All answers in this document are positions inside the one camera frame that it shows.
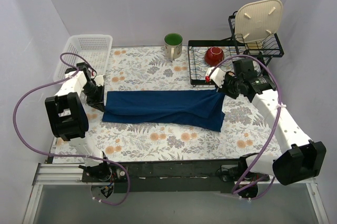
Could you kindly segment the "blue t shirt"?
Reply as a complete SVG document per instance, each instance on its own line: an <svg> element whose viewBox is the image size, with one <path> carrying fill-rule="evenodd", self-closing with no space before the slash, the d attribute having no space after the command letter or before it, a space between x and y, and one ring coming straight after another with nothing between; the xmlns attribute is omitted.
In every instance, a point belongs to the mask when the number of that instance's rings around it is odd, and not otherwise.
<svg viewBox="0 0 337 224"><path fill-rule="evenodd" d="M109 91L102 121L173 123L220 132L224 98L216 90Z"/></svg>

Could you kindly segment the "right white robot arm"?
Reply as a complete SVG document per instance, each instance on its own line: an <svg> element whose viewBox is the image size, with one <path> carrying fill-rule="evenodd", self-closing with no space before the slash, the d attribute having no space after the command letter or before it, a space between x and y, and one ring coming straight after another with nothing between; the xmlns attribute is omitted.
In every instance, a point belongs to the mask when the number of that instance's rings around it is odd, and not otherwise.
<svg viewBox="0 0 337 224"><path fill-rule="evenodd" d="M217 65L207 71L207 77L225 95L246 97L271 129L259 153L240 157L239 180L248 181L260 173L289 185L317 177L326 155L325 145L314 142L292 118L282 102L281 88L264 63L248 55L232 58L234 72L225 72Z"/></svg>

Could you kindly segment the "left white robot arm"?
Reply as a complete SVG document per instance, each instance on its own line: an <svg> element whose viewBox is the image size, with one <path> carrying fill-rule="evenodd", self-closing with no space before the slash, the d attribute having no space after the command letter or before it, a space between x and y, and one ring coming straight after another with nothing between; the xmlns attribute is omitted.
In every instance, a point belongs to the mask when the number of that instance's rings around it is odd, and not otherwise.
<svg viewBox="0 0 337 224"><path fill-rule="evenodd" d="M83 155L84 165L79 166L90 177L101 182L108 181L112 176L112 169L108 166L106 155L86 137L89 121L80 100L81 93L86 96L86 104L103 112L104 79L95 77L88 63L78 63L79 72L69 68L65 71L65 81L60 90L52 97L46 98L45 107L53 135L61 138L74 147L77 154Z"/></svg>

